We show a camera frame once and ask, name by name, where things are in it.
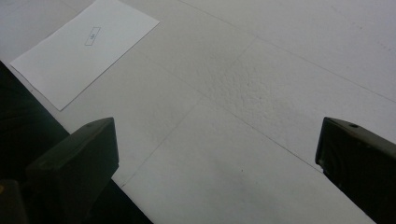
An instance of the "paper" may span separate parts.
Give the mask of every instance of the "paper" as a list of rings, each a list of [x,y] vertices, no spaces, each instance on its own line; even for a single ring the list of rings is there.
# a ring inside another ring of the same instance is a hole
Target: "paper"
[[[11,65],[62,110],[158,23],[122,2],[98,0]]]

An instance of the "black object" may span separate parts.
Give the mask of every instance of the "black object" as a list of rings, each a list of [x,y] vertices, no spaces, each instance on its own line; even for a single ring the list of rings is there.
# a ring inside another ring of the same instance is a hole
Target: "black object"
[[[72,133],[30,164],[26,173],[56,222],[77,223],[119,167],[114,119],[99,119]]]
[[[376,223],[396,223],[396,145],[340,119],[323,120],[316,163]]]
[[[17,180],[30,224],[57,224],[43,198],[30,191],[26,167],[64,140],[69,133],[0,62],[0,179]],[[0,213],[10,208],[0,202]],[[6,223],[0,214],[0,223]],[[151,223],[110,179],[83,224]]]
[[[0,180],[0,223],[28,224],[20,185],[15,180]]]

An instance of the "white surface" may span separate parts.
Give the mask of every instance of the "white surface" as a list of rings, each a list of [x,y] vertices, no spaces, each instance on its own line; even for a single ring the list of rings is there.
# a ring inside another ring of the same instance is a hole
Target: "white surface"
[[[321,173],[206,98],[123,190],[154,223],[373,223]]]
[[[11,65],[62,110],[157,24],[119,1],[98,0]]]
[[[10,66],[90,1],[6,15],[0,59]],[[122,1],[161,24],[62,112],[11,70],[69,132],[115,117],[113,178],[150,218],[371,222],[313,160],[323,116],[396,142],[393,1]]]
[[[105,71],[57,120],[73,132],[87,120],[116,121],[122,186],[202,96],[136,50]]]
[[[28,0],[2,0],[0,1],[0,20],[14,12],[18,7],[26,4]]]
[[[324,117],[396,142],[396,104],[260,39],[213,83],[211,99],[313,166]]]
[[[396,1],[181,1],[396,102]]]

